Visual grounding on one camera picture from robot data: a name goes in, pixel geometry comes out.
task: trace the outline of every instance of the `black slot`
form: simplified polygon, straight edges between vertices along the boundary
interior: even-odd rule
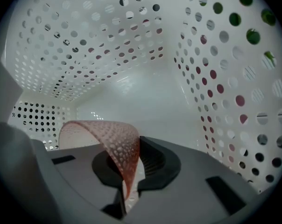
[[[210,177],[206,181],[230,215],[246,205],[220,177]]]
[[[56,164],[68,162],[74,159],[76,159],[74,156],[68,155],[68,156],[52,159],[52,162],[54,165],[56,165]]]

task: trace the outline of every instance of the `curved pink strip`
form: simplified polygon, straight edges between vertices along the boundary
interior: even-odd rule
[[[132,125],[113,121],[69,121],[59,134],[59,144],[68,147],[75,143],[91,144],[96,138],[104,145],[117,165],[127,186],[126,199],[134,181],[139,159],[139,134]]]

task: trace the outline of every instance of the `black rectangular slot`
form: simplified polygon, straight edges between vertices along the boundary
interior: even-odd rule
[[[206,181],[230,215],[246,205],[220,177],[210,177]]]
[[[52,162],[54,165],[56,165],[56,164],[68,162],[74,159],[76,159],[74,156],[68,155],[68,156],[52,159]]]

